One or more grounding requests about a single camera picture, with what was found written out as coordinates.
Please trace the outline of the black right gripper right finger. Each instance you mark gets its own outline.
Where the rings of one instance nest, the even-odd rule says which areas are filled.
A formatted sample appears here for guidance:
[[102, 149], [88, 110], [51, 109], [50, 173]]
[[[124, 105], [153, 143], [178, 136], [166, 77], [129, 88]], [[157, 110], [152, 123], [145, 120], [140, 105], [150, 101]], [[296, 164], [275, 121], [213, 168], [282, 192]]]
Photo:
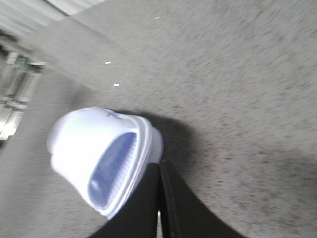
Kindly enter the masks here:
[[160, 164], [164, 238], [242, 238], [193, 193], [170, 161]]

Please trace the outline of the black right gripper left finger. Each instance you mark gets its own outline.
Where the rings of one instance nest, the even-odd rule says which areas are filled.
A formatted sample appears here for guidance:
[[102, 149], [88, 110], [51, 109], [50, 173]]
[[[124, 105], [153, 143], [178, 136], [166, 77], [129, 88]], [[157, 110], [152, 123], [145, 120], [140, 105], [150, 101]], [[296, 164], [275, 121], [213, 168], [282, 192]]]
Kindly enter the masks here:
[[155, 238], [157, 236], [159, 166], [147, 165], [141, 181], [118, 213], [92, 238]]

